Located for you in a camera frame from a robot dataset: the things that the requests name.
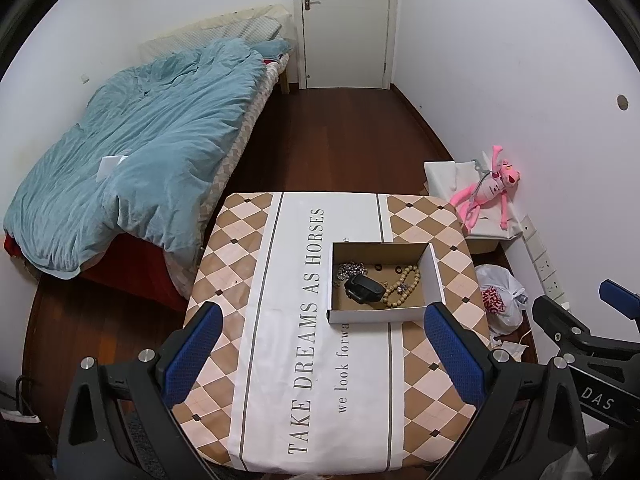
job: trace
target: necklace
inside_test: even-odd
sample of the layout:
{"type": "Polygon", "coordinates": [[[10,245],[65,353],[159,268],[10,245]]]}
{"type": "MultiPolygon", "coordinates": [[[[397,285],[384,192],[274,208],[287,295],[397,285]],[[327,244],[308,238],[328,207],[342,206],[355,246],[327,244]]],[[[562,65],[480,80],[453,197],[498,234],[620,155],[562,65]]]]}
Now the necklace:
{"type": "Polygon", "coordinates": [[[390,306],[391,308],[401,306],[415,290],[415,287],[418,286],[418,283],[420,283],[420,269],[418,269],[418,266],[414,265],[405,267],[404,271],[400,275],[400,279],[393,286],[388,286],[386,288],[385,293],[382,295],[382,303],[386,304],[386,306],[390,306]],[[409,272],[415,273],[414,282],[411,284],[404,282],[407,279],[409,272]],[[389,299],[389,295],[394,292],[396,292],[399,297],[392,303],[389,299]]]}
{"type": "Polygon", "coordinates": [[[340,264],[335,273],[336,280],[334,280],[334,286],[340,286],[340,282],[344,282],[357,274],[362,274],[363,276],[367,274],[367,269],[364,264],[356,264],[354,262],[340,264]]]}

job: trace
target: pink panther plush toy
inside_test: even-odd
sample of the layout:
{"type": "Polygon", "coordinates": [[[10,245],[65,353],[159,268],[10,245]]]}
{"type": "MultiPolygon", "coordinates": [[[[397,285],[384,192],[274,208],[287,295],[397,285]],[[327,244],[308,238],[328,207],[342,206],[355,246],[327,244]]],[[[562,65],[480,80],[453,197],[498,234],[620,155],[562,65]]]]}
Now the pink panther plush toy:
{"type": "Polygon", "coordinates": [[[502,201],[500,227],[505,231],[507,230],[507,188],[514,187],[518,183],[520,172],[509,164],[506,159],[501,164],[498,164],[498,155],[501,151],[502,146],[494,146],[492,171],[487,172],[480,179],[480,182],[457,192],[449,201],[456,208],[462,203],[458,213],[469,231],[478,222],[480,206],[490,202],[498,195],[500,195],[500,200],[502,201]]]}

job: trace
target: wooden beads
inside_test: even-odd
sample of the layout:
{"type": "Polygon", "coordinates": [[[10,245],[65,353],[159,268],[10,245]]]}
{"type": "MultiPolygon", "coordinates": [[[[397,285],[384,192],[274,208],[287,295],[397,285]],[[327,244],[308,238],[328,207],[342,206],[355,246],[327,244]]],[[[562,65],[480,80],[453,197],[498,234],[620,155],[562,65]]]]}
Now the wooden beads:
{"type": "Polygon", "coordinates": [[[396,267],[396,272],[400,270],[400,279],[395,282],[392,286],[386,286],[385,293],[382,295],[382,303],[386,304],[386,306],[390,306],[391,308],[397,308],[401,306],[411,295],[411,293],[415,290],[415,287],[420,283],[420,269],[418,266],[406,266],[404,269],[400,266],[396,267]],[[414,273],[414,281],[410,285],[405,284],[405,281],[410,272],[414,273]],[[397,291],[398,299],[395,301],[391,301],[389,299],[389,295],[393,292],[397,291]]]}

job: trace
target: screw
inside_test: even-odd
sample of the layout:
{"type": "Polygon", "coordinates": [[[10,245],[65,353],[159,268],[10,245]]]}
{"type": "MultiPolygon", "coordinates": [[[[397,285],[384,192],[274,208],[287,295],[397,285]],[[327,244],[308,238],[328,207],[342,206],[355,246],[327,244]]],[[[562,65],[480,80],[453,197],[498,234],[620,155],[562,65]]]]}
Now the screw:
{"type": "Polygon", "coordinates": [[[494,359],[499,363],[505,363],[509,360],[509,353],[502,348],[494,350],[494,359]]]}
{"type": "Polygon", "coordinates": [[[566,368],[566,361],[560,356],[554,357],[554,366],[556,368],[560,368],[561,370],[566,368]]]}
{"type": "Polygon", "coordinates": [[[156,357],[156,353],[151,348],[146,348],[138,354],[138,360],[143,363],[148,363],[154,357],[156,357]]]}
{"type": "Polygon", "coordinates": [[[83,370],[88,370],[94,364],[95,364],[95,359],[93,357],[85,357],[84,359],[82,359],[82,361],[80,361],[80,367],[83,370]]]}

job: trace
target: door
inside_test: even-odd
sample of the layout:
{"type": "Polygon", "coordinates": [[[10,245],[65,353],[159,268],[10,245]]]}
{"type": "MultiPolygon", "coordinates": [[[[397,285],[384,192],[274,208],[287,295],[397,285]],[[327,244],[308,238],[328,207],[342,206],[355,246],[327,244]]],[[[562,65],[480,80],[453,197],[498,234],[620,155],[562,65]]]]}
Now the door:
{"type": "Polygon", "coordinates": [[[302,17],[308,88],[383,88],[389,0],[303,0],[302,17]]]}

